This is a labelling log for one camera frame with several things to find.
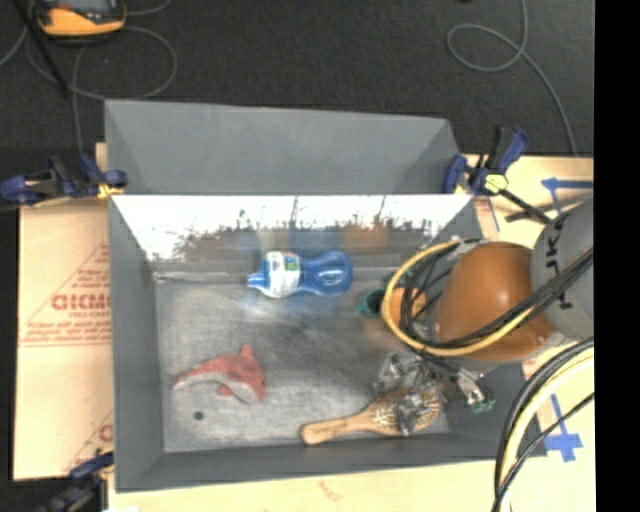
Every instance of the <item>orange device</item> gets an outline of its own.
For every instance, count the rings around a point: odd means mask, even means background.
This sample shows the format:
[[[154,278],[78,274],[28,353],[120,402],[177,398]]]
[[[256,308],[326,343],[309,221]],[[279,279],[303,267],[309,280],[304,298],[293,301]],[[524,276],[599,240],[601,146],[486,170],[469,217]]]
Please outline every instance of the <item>orange device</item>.
[[[40,29],[56,39],[94,39],[124,26],[126,8],[121,0],[36,0],[35,19]]]

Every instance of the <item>green object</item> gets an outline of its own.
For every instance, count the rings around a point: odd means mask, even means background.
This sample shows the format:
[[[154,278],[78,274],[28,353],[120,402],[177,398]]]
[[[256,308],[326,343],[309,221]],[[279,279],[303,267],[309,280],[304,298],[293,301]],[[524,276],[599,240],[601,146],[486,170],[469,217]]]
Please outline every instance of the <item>green object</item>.
[[[380,316],[380,307],[384,298],[384,288],[376,288],[370,291],[358,305],[358,312],[372,318]]]
[[[487,398],[486,400],[483,400],[482,402],[476,402],[474,404],[471,404],[471,410],[475,414],[480,414],[482,412],[489,412],[491,409],[493,409],[493,405],[495,403],[496,403],[496,399],[495,398]]]

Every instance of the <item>blue clamp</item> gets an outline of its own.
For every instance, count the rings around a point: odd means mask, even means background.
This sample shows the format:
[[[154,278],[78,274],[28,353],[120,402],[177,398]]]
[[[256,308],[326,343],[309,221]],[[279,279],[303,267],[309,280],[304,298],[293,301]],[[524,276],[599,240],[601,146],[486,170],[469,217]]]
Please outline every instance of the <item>blue clamp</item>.
[[[75,467],[69,473],[73,485],[56,494],[45,505],[37,507],[35,512],[76,512],[98,493],[102,494],[104,500],[106,486],[100,471],[113,463],[113,452],[107,452]]]
[[[461,154],[455,155],[445,171],[443,194],[452,194],[458,185],[474,195],[494,196],[506,189],[507,169],[520,158],[529,139],[519,128],[499,127],[493,147],[486,160],[481,158],[475,167],[468,165]]]
[[[34,174],[21,174],[0,182],[0,196],[20,205],[60,197],[98,197],[122,191],[128,183],[124,171],[102,172],[88,155],[81,155],[79,169],[70,170],[58,156],[49,158],[47,167]]]

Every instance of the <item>wire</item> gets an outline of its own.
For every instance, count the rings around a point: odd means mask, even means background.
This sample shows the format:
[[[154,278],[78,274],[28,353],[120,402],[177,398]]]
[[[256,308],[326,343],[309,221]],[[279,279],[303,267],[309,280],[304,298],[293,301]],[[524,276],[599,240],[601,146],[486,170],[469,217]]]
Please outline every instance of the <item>wire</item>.
[[[127,12],[127,17],[129,16],[148,16],[149,14],[157,14],[160,11],[163,11],[164,9],[166,9],[169,4],[171,3],[171,0],[165,0],[164,3],[160,4],[158,7],[151,7],[149,9],[144,9],[144,10],[140,10],[140,11],[129,11]]]
[[[569,366],[563,367],[556,374],[554,374],[547,382],[540,386],[539,390],[532,396],[528,404],[521,410],[518,415],[504,451],[504,459],[499,468],[500,472],[500,487],[503,486],[509,470],[513,467],[512,461],[517,460],[518,447],[524,436],[524,433],[537,413],[540,406],[551,396],[551,394],[562,384],[570,380],[575,374],[591,368],[594,364],[594,354],[591,353],[586,357],[580,359],[577,362],[571,362]]]
[[[18,53],[18,50],[20,49],[25,39],[27,38],[28,32],[29,30],[27,29],[27,27],[22,29],[22,32],[20,33],[20,36],[18,37],[18,40],[15,42],[13,47],[7,52],[7,54],[4,57],[2,57],[2,59],[0,59],[0,68],[4,66],[7,62],[9,62],[11,59],[13,59],[16,53]]]
[[[443,252],[448,252],[452,247],[459,243],[460,242],[437,244],[427,248],[426,250],[418,252],[395,272],[387,284],[385,295],[382,300],[382,306],[380,308],[382,318],[393,333],[405,344],[420,350],[422,353],[426,352],[431,355],[442,357],[458,357],[476,352],[496,343],[509,332],[517,329],[523,323],[526,323],[541,314],[554,300],[558,298],[558,296],[569,288],[593,262],[593,247],[591,247],[575,258],[571,264],[567,265],[561,272],[534,291],[525,300],[502,314],[487,326],[484,326],[463,338],[447,341],[446,344],[435,343],[424,338],[415,339],[404,332],[393,319],[391,314],[391,296],[393,289],[398,281],[414,264],[424,260],[425,258],[430,258],[434,255],[437,256],[441,255]],[[422,263],[420,268],[421,270],[427,268],[425,267],[425,262]],[[413,278],[410,279],[410,283],[406,287],[407,289],[413,289],[415,287],[415,284],[419,279],[419,275],[420,272],[416,272]],[[418,294],[412,295],[411,293],[405,293],[403,296],[403,305],[401,306],[401,313],[404,313],[401,314],[401,316],[404,317],[404,320],[401,321],[401,323],[408,322],[408,330],[410,334],[415,337],[418,337],[418,335],[416,330],[411,326],[411,312],[413,311],[412,306],[413,302],[417,299],[417,295]]]
[[[525,51],[525,47],[526,47],[526,44],[527,44],[527,39],[529,37],[529,17],[527,15],[527,6],[526,6],[526,3],[525,3],[525,0],[520,0],[520,6],[521,6],[521,13],[522,13],[522,17],[521,17],[521,19],[522,19],[522,37],[521,37],[520,44],[514,43],[512,40],[510,40],[509,38],[505,37],[500,32],[497,32],[496,30],[493,30],[492,28],[485,27],[483,25],[474,24],[474,23],[465,23],[465,24],[457,25],[457,26],[453,27],[452,29],[450,29],[449,32],[447,32],[447,48],[451,52],[453,57],[458,62],[460,62],[462,65],[464,65],[464,66],[466,66],[466,67],[468,67],[470,69],[473,69],[475,71],[480,71],[480,72],[483,72],[483,73],[496,73],[498,71],[503,71],[503,70],[513,66],[521,58],[524,59],[524,61],[527,64],[529,64],[531,66],[531,68],[536,72],[536,74],[540,77],[540,79],[544,83],[545,87],[549,91],[549,94],[551,95],[551,98],[553,99],[553,102],[554,102],[556,108],[558,109],[558,112],[560,114],[560,118],[562,119],[562,124],[564,126],[564,130],[565,130],[565,133],[567,135],[567,139],[569,141],[569,146],[571,148],[571,152],[574,155],[577,155],[578,154],[578,150],[576,148],[576,143],[575,143],[575,140],[573,138],[573,132],[571,130],[569,119],[567,118],[567,115],[565,114],[565,111],[564,111],[564,108],[562,106],[562,103],[560,102],[560,99],[558,98],[558,95],[556,94],[556,91],[553,88],[553,86],[551,85],[551,82],[549,81],[547,76],[544,74],[544,72],[540,69],[540,67],[538,67],[538,65],[534,62],[534,60]],[[484,33],[484,34],[489,34],[489,35],[495,37],[496,39],[498,39],[499,41],[502,41],[503,43],[505,43],[507,46],[511,47],[512,49],[516,50],[516,53],[507,62],[505,62],[503,64],[499,64],[497,66],[480,66],[480,65],[474,64],[473,62],[470,62],[470,61],[466,60],[464,57],[462,57],[454,48],[453,36],[457,32],[459,32],[461,30],[472,30],[472,31],[477,31],[477,32],[481,32],[481,33]]]
[[[133,26],[128,26],[127,27],[127,26],[125,26],[125,27],[122,27],[120,30],[121,31],[125,31],[125,32],[136,32],[136,33],[140,33],[140,34],[145,34],[145,35],[148,35],[150,37],[155,38],[160,43],[162,43],[162,45],[167,49],[167,51],[169,52],[169,54],[171,56],[171,62],[172,62],[172,67],[171,67],[171,71],[169,73],[169,76],[162,83],[162,85],[160,85],[156,89],[153,89],[153,90],[151,90],[149,92],[145,92],[145,93],[142,93],[142,94],[131,96],[131,98],[149,98],[149,97],[152,97],[152,96],[157,96],[158,94],[164,92],[171,85],[171,83],[175,79],[175,76],[176,76],[177,71],[178,71],[178,56],[176,55],[176,51],[173,49],[173,46],[171,46],[171,43],[169,43],[169,41],[167,41],[160,34],[158,34],[156,32],[153,32],[152,30],[149,30],[149,29],[146,29],[146,28],[133,27]],[[33,55],[31,54],[29,44],[26,45],[26,49],[27,49],[27,57],[28,57],[29,62],[31,64],[31,66],[33,67],[33,69],[35,71],[37,71],[40,75],[42,75],[49,82],[55,83],[55,78],[53,76],[51,76],[47,71],[42,69],[35,62],[35,60],[33,58]],[[109,96],[106,96],[104,94],[92,93],[90,91],[85,91],[83,89],[80,89],[78,87],[73,87],[73,86],[70,87],[70,90],[72,92],[80,95],[80,96],[84,96],[86,98],[91,98],[91,99],[98,100],[98,101],[104,101],[109,97]]]
[[[159,87],[156,87],[155,89],[152,89],[151,91],[139,94],[137,96],[133,96],[132,98],[136,98],[136,97],[138,97],[138,98],[151,98],[153,96],[157,96],[157,95],[161,94],[162,92],[164,92],[171,85],[171,83],[174,81],[174,79],[175,79],[175,77],[177,75],[177,72],[178,72],[178,56],[177,56],[173,46],[171,46],[171,43],[169,43],[169,41],[167,41],[167,39],[162,37],[160,34],[158,34],[156,32],[153,32],[152,30],[149,30],[149,29],[146,29],[146,28],[142,28],[142,27],[125,26],[125,27],[123,27],[121,29],[121,31],[139,33],[139,34],[144,34],[144,35],[147,35],[149,37],[152,37],[152,38],[158,40],[167,49],[167,51],[169,52],[169,55],[171,56],[171,71],[169,73],[168,78]],[[40,75],[42,75],[49,82],[57,84],[57,81],[56,81],[55,77],[52,76],[51,74],[49,74],[43,68],[41,68],[35,62],[35,59],[33,58],[33,55],[31,54],[30,45],[27,43],[25,45],[25,47],[26,47],[27,59],[29,60],[29,63],[31,64],[31,67],[35,71],[37,71]],[[80,112],[79,112],[79,107],[78,107],[78,97],[79,96],[83,96],[83,97],[90,98],[90,99],[97,100],[97,101],[105,101],[105,100],[107,100],[109,98],[109,96],[107,96],[107,95],[93,93],[93,92],[86,91],[86,90],[83,90],[83,89],[78,87],[78,84],[77,84],[78,71],[79,71],[79,68],[80,68],[80,62],[82,60],[82,57],[84,55],[84,52],[85,52],[86,48],[87,48],[87,45],[82,46],[80,48],[80,50],[78,51],[78,53],[76,54],[76,58],[75,58],[74,66],[73,66],[72,83],[69,86],[69,90],[73,93],[72,108],[73,108],[74,128],[75,128],[75,134],[76,134],[76,142],[77,142],[78,148],[80,150],[80,153],[83,152],[83,142],[82,142],[82,130],[80,128]]]
[[[515,477],[518,475],[524,463],[529,459],[533,451],[544,441],[544,439],[551,434],[561,423],[567,421],[569,418],[577,414],[579,411],[584,409],[588,404],[593,402],[595,399],[595,392],[589,394],[582,401],[580,401],[577,405],[575,405],[569,412],[564,414],[561,418],[559,418],[553,425],[545,429],[542,433],[538,434],[536,438],[527,446],[527,448],[522,452],[522,455],[518,458],[518,460],[513,464],[509,473],[505,476],[502,485],[499,487],[498,493],[493,502],[493,506],[491,507],[491,512],[499,512],[502,507],[502,502],[504,501],[507,491],[513,484]]]
[[[591,337],[564,349],[562,352],[559,352],[540,366],[540,368],[538,368],[538,370],[527,380],[526,384],[518,392],[518,395],[513,400],[511,410],[505,420],[502,435],[500,437],[501,441],[498,445],[499,448],[498,455],[496,457],[496,471],[494,476],[496,489],[500,486],[500,467],[504,460],[504,450],[506,448],[507,439],[511,434],[513,424],[520,414],[520,411],[523,410],[531,395],[535,393],[545,381],[551,378],[555,372],[574,357],[579,356],[584,351],[593,347],[594,339]]]

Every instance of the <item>box floor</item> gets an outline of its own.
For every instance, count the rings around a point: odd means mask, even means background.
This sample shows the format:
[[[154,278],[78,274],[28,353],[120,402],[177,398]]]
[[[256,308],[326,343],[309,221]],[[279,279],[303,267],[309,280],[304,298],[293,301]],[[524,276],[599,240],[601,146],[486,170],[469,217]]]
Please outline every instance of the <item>box floor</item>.
[[[265,297],[238,283],[157,281],[166,452],[300,443],[309,422],[355,414],[374,398],[385,359],[406,350],[379,318],[357,311],[390,269],[357,270],[338,297]],[[265,373],[265,398],[246,404],[213,382],[173,390],[201,362],[249,344]],[[448,432],[442,413],[424,432]],[[351,434],[344,439],[368,437]]]

